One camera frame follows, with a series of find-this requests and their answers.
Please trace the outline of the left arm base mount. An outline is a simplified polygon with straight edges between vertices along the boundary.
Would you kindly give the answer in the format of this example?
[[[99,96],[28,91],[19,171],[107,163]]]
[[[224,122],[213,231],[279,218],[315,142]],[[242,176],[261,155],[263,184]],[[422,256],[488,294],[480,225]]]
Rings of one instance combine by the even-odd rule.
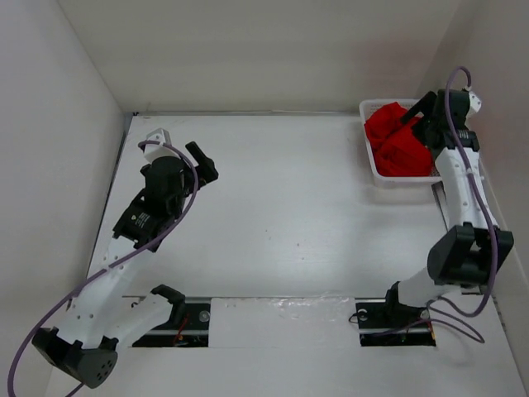
[[[208,347],[211,321],[210,298],[186,298],[185,310],[176,319],[153,328],[133,347]]]

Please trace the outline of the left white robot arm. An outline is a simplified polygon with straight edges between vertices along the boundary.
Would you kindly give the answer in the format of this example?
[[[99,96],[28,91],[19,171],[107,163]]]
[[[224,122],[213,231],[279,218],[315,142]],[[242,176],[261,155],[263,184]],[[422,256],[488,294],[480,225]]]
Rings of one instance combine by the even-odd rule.
[[[98,388],[112,373],[122,348],[151,329],[175,328],[185,319],[185,297],[155,286],[125,313],[117,311],[131,282],[151,262],[162,241],[182,222],[198,191],[217,180],[214,161],[194,141],[184,155],[168,142],[138,145],[146,165],[144,188],[112,229],[102,264],[68,298],[70,310],[57,326],[38,328],[33,347],[55,368],[82,386]]]

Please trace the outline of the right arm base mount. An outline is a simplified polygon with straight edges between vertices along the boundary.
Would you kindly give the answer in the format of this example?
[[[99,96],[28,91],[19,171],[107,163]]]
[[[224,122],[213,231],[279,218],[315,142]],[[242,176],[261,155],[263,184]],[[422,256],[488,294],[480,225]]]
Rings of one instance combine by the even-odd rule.
[[[362,347],[435,347],[426,308],[389,309],[385,299],[356,299],[349,321],[358,327]]]

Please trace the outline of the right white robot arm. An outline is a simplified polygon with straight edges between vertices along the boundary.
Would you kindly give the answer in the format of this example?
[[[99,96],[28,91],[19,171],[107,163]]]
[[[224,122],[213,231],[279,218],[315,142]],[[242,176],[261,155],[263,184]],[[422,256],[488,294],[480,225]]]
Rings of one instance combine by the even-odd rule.
[[[448,227],[429,250],[426,267],[387,291],[382,315],[393,326],[456,288],[483,287],[487,300],[513,248],[513,234],[500,228],[489,208],[479,167],[479,140],[466,125],[480,107],[477,95],[467,88],[440,89],[428,92],[402,118],[407,121],[422,114],[412,132],[430,151],[441,177]]]

